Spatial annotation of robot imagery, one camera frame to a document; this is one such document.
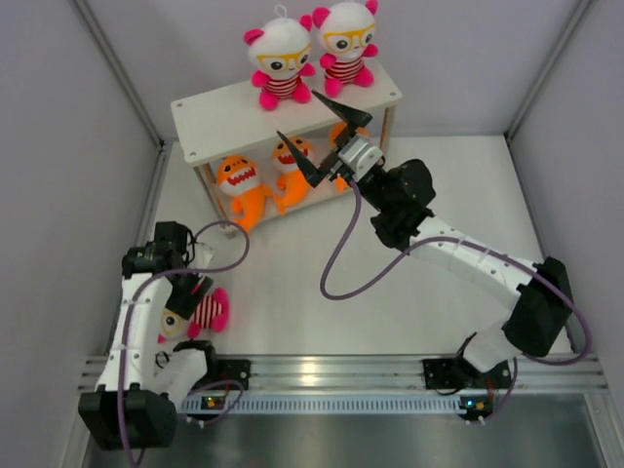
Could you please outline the white pink striped plush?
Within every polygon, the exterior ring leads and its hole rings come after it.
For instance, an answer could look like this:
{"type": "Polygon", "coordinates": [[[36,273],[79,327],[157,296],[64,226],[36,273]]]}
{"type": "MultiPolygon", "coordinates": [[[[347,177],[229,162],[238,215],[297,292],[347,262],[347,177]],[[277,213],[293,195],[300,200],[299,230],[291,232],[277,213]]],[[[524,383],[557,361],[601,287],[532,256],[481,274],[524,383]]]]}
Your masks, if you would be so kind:
{"type": "Polygon", "coordinates": [[[176,313],[163,311],[157,342],[188,338],[195,339],[201,332],[223,332],[229,322],[230,299],[225,288],[216,288],[207,294],[189,319],[176,313]]]}
{"type": "Polygon", "coordinates": [[[291,18],[281,4],[275,6],[274,14],[274,19],[243,35],[254,67],[251,84],[259,90],[258,103],[265,111],[275,110],[284,100],[310,101],[311,91],[304,79],[316,74],[311,63],[312,17],[291,18]]]}
{"type": "Polygon", "coordinates": [[[319,6],[312,13],[323,53],[319,64],[324,70],[324,89],[329,98],[338,97],[347,85],[362,88],[374,83],[374,74],[365,59],[374,58],[376,14],[380,2],[342,1],[319,6]]]}

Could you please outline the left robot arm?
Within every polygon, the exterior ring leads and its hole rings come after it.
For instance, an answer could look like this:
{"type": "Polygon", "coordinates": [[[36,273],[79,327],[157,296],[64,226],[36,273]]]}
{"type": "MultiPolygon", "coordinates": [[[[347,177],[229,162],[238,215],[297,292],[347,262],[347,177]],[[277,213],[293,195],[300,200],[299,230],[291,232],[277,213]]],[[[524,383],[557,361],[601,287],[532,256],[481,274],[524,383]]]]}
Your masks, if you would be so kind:
{"type": "Polygon", "coordinates": [[[189,229],[176,221],[156,224],[152,240],[122,258],[122,303],[106,365],[78,412],[104,450],[168,447],[177,411],[195,385],[210,389],[220,366],[207,341],[185,341],[157,370],[155,358],[164,311],[188,319],[213,280],[188,268],[189,229]]]}

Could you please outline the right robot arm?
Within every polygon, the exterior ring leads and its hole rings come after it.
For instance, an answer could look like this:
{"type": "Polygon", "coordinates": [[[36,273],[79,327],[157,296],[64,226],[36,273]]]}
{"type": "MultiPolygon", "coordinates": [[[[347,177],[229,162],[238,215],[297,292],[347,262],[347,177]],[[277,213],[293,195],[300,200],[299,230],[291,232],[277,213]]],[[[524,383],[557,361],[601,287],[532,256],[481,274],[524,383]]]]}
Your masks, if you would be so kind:
{"type": "Polygon", "coordinates": [[[565,265],[552,257],[541,262],[514,258],[444,222],[429,207],[436,191],[423,161],[410,159],[385,169],[383,151],[358,132],[371,115],[321,93],[315,96],[345,127],[319,165],[287,137],[282,139],[304,180],[317,187],[324,179],[342,177],[358,204],[368,202],[375,209],[370,223],[385,247],[399,251],[401,257],[414,256],[446,268],[488,293],[509,313],[464,340],[449,367],[455,381],[461,387],[476,387],[503,362],[520,355],[546,357],[572,313],[565,265]]]}

